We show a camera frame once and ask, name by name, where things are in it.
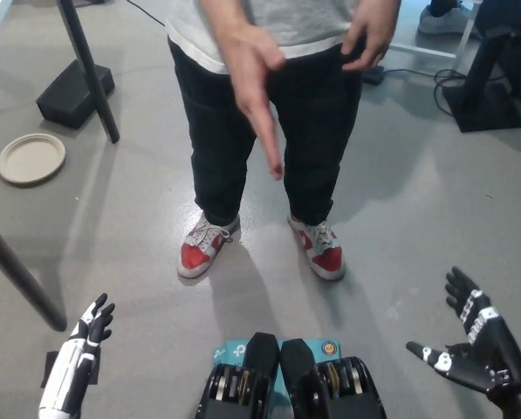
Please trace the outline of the person right hand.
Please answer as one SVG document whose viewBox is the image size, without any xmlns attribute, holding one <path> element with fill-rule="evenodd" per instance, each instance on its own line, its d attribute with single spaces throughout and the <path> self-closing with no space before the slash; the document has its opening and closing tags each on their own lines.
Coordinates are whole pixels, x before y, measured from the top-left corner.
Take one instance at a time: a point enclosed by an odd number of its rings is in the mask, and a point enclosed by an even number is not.
<svg viewBox="0 0 521 419">
<path fill-rule="evenodd" d="M 271 34 L 251 24 L 233 25 L 216 34 L 230 74 L 237 106 L 261 141 L 273 179 L 283 177 L 283 166 L 270 110 L 267 78 L 282 68 L 284 54 Z"/>
</svg>

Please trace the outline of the person left hand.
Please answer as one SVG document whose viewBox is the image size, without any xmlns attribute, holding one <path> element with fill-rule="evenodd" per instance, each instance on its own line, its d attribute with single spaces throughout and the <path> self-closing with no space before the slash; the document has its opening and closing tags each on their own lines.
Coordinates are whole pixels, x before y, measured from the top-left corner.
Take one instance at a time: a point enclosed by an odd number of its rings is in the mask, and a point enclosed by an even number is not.
<svg viewBox="0 0 521 419">
<path fill-rule="evenodd" d="M 362 0 L 354 12 L 341 52 L 348 55 L 362 37 L 365 48 L 358 58 L 342 66 L 344 71 L 361 72 L 375 68 L 392 42 L 399 16 L 400 1 Z"/>
</svg>

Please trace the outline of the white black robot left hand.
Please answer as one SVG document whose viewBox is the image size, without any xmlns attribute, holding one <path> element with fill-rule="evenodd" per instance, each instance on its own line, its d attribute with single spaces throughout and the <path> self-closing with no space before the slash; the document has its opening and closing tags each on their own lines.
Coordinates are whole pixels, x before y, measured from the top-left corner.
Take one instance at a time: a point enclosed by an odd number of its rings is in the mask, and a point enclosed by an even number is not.
<svg viewBox="0 0 521 419">
<path fill-rule="evenodd" d="M 80 316 L 45 374 L 40 418 L 80 418 L 86 391 L 99 374 L 101 344 L 112 331 L 115 304 L 103 293 Z"/>
</svg>

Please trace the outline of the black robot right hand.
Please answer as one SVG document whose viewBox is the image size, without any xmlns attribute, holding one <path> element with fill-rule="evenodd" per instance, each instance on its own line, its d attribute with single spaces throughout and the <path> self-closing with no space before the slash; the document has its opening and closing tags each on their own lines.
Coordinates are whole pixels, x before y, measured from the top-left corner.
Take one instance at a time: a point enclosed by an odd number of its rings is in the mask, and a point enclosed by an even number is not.
<svg viewBox="0 0 521 419">
<path fill-rule="evenodd" d="M 506 416 L 521 415 L 521 350 L 504 317 L 460 268 L 446 279 L 446 303 L 467 340 L 443 350 L 409 341 L 406 349 L 443 378 L 486 395 Z"/>
</svg>

